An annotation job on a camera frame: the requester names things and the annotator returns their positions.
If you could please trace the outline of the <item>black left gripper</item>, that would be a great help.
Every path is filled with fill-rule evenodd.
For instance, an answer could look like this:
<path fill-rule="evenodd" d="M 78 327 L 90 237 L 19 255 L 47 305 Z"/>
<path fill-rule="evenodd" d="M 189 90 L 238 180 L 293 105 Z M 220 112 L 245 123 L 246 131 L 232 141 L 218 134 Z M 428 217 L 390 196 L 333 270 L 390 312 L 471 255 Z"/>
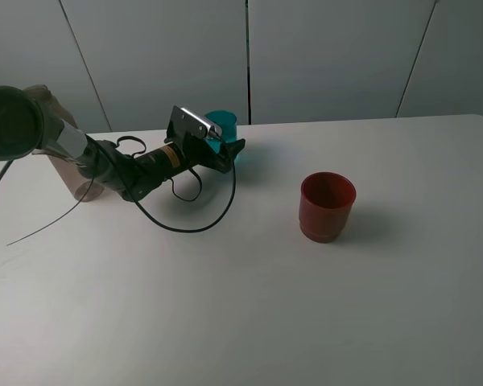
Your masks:
<path fill-rule="evenodd" d="M 167 156 L 173 169 L 188 170 L 194 166 L 203 166 L 222 174 L 232 170 L 232 159 L 235 159 L 245 148 L 246 140 L 221 143 L 221 156 L 215 155 L 205 140 L 187 135 L 183 140 L 170 142 L 165 140 L 163 153 Z"/>

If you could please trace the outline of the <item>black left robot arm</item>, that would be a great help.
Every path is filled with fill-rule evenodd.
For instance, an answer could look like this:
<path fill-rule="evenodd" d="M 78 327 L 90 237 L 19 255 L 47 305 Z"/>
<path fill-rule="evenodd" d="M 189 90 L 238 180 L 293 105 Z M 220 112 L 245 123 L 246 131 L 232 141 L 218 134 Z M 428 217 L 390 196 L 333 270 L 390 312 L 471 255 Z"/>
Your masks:
<path fill-rule="evenodd" d="M 215 151 L 207 141 L 218 139 L 220 133 L 220 127 L 206 118 L 174 107 L 163 146 L 145 154 L 123 154 L 118 142 L 95 141 L 24 91 L 0 86 L 0 161 L 20 159 L 35 151 L 56 156 L 125 201 L 142 200 L 194 166 L 222 174 L 231 171 L 246 142 L 221 143 Z"/>

